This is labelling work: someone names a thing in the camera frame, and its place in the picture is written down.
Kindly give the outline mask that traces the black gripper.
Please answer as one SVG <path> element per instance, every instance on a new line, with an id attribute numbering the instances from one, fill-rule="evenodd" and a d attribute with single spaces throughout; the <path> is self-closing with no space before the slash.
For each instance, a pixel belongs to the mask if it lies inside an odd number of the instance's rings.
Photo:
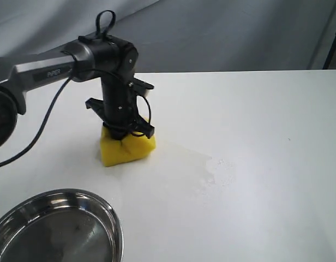
<path id="1" fill-rule="evenodd" d="M 154 135 L 154 127 L 139 115 L 137 96 L 132 88 L 133 73 L 103 73 L 100 77 L 102 100 L 90 98 L 85 104 L 103 121 L 115 140 L 122 140 L 126 131 L 135 137 Z"/>

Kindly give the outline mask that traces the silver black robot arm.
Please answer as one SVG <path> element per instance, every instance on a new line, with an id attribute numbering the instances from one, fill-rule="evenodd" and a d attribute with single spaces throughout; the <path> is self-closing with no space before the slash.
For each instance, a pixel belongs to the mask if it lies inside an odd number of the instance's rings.
<path id="1" fill-rule="evenodd" d="M 134 76 L 138 56 L 132 43 L 116 37 L 79 37 L 47 52 L 0 57 L 0 147 L 13 133 L 18 115 L 26 113 L 26 93 L 62 79 L 100 79 L 103 97 L 89 99 L 86 107 L 102 119 L 113 139 L 130 133 L 152 137 L 154 127 L 136 104 L 138 96 L 152 89 Z"/>

